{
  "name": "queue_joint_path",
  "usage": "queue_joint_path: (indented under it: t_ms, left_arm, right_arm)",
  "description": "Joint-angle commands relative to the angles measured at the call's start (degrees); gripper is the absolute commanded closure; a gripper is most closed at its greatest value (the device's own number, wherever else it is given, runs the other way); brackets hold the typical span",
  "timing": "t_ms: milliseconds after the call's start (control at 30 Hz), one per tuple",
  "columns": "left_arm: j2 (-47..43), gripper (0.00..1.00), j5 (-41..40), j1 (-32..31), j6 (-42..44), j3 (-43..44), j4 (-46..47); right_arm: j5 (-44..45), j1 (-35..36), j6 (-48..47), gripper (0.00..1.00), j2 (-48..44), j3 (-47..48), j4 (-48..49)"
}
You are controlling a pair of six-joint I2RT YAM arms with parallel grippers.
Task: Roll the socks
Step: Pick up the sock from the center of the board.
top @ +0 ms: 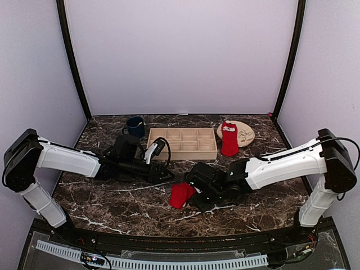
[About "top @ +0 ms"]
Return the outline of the plain red sock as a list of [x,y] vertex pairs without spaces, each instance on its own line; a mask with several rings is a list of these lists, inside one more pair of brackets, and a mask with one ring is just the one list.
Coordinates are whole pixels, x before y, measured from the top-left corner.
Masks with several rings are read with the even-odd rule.
[[196,193],[196,190],[188,183],[172,185],[169,205],[175,209],[183,209],[186,202]]

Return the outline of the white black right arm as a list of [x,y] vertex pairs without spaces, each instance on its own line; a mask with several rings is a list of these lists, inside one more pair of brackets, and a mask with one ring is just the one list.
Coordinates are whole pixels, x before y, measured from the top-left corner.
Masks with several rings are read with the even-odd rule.
[[196,206],[207,211],[221,200],[237,198],[289,179],[317,175],[316,187],[295,217],[295,226],[287,232],[287,239],[299,244],[335,198],[357,183],[356,166],[343,141],[344,137],[336,137],[324,128],[318,131],[317,138],[303,145],[268,156],[234,161],[226,172],[197,163],[184,178],[198,191]]

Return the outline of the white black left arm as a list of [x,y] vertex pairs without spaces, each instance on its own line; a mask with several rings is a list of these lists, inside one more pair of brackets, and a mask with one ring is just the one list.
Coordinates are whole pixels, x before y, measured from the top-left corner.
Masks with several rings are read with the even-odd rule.
[[157,138],[144,149],[139,138],[130,134],[117,136],[115,143],[97,154],[51,142],[27,129],[5,152],[2,184],[23,199],[41,215],[67,245],[79,241],[67,212],[41,187],[34,173],[37,169],[53,169],[106,181],[120,174],[142,177],[148,183],[159,184],[174,178],[168,164],[152,159],[169,149],[169,142]]

